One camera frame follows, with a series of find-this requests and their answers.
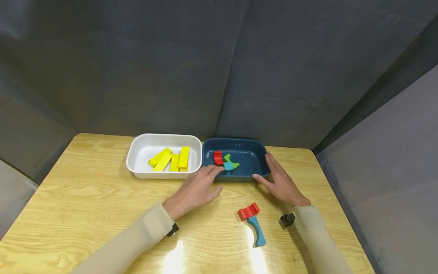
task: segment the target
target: blue curved block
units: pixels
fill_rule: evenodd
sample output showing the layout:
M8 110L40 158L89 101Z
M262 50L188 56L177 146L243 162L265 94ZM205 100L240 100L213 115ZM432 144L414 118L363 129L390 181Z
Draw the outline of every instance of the blue curved block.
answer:
M248 218L248 223L254 227L255 233L257 233L257 238L255 240L255 247L264 246L266 244L265 237L261 231L260 225L258 224L257 217L252 216Z

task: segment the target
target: long sleeve shirt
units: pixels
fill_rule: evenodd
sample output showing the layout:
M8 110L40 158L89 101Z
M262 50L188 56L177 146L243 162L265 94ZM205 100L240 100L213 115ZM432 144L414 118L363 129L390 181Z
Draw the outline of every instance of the long sleeve shirt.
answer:
M318 209L294 207L295 225L306 243L315 269L320 274L352 273L342 253L330 237ZM175 222L161 203L148 209L131 227L120 233L88 259L74 274L121 274L144 251L161 241Z

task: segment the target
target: red arch block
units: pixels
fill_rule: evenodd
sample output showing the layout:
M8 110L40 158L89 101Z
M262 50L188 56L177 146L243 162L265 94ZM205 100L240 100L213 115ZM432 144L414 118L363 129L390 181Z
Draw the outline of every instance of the red arch block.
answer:
M256 203L252 203L247 208L239 209L237 214L239 215L240 219L242 221L244 221L244 220L248 219L249 217L255 216L259 212L260 212L260 209L258 208L257 204Z

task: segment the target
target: gray fabric wall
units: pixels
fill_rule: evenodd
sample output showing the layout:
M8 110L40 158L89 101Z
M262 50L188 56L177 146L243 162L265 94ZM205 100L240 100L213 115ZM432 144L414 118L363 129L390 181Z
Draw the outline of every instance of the gray fabric wall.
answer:
M317 155L377 272L438 268L438 66Z
M438 2L251 1L215 134L314 149Z
M0 7L0 81L12 83L0 158L38 183L80 132L313 149L438 12L429 0Z
M438 16L313 150L320 153L438 64Z

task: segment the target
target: wood grain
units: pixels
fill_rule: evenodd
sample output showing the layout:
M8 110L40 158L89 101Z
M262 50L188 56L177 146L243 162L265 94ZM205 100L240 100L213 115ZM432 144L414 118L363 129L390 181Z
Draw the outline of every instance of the wood grain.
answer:
M126 168L133 137L79 134L0 243L1 273L67 273L174 193L181 180L145 180ZM318 207L355 273L373 273L313 153L267 147ZM220 197L178 221L180 231L143 253L127 273L313 273L295 227L279 217L290 207L256 183L225 183ZM267 245L237 211L257 202Z

